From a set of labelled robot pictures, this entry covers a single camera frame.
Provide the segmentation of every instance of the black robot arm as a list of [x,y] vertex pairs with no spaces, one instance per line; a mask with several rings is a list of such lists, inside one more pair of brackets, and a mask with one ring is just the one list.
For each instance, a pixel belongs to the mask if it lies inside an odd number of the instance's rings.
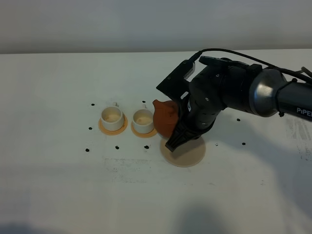
[[[186,78],[194,68],[194,57],[198,57],[198,53],[182,62],[157,86],[179,106],[178,123],[166,144],[170,151],[209,131],[226,107],[262,117],[279,112],[280,116],[288,113],[312,121],[312,79],[309,77],[268,63],[269,67],[262,69],[258,64],[249,66],[227,58],[202,56],[199,61],[206,68],[188,82]],[[287,82],[282,72],[304,77],[307,83],[298,83],[296,79]]]

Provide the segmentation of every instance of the white cup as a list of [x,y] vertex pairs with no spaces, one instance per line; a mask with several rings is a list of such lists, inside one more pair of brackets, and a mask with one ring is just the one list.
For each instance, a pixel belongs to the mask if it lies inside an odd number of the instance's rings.
[[106,130],[117,131],[123,126],[125,119],[117,106],[109,106],[102,111],[101,121]]
[[147,109],[138,110],[133,115],[132,123],[138,133],[150,133],[154,129],[153,113]]

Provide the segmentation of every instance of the table surface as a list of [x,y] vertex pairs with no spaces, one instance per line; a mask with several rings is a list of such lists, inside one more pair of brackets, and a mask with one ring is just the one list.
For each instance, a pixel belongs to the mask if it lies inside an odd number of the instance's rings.
[[[312,67],[312,50],[244,53]],[[159,135],[98,129],[113,102],[131,119],[168,100],[156,86],[192,54],[0,55],[0,234],[312,233],[309,122],[228,108],[190,168],[163,158]]]

